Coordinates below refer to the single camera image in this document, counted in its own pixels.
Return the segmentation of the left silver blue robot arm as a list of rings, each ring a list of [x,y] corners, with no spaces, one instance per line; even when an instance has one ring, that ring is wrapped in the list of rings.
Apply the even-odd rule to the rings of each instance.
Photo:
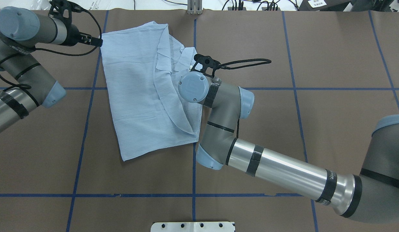
[[[0,79],[8,87],[0,91],[0,133],[26,118],[37,107],[50,108],[66,96],[64,87],[35,59],[35,51],[64,55],[37,48],[36,44],[75,46],[87,44],[96,50],[103,44],[97,19],[77,3],[51,0],[48,15],[6,6],[0,9]],[[85,12],[99,30],[97,38],[79,31],[72,13]]]

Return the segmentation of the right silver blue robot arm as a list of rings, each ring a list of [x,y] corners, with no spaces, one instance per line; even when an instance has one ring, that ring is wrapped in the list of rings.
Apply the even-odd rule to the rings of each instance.
[[[211,109],[196,161],[220,170],[224,165],[274,183],[313,201],[332,207],[336,214],[362,223],[399,222],[399,114],[383,117],[358,175],[341,175],[288,157],[234,135],[239,119],[249,116],[255,96],[244,88],[224,83],[216,70],[233,70],[271,63],[269,59],[245,59],[221,64],[196,54],[195,64],[181,77],[178,90],[188,102]]]

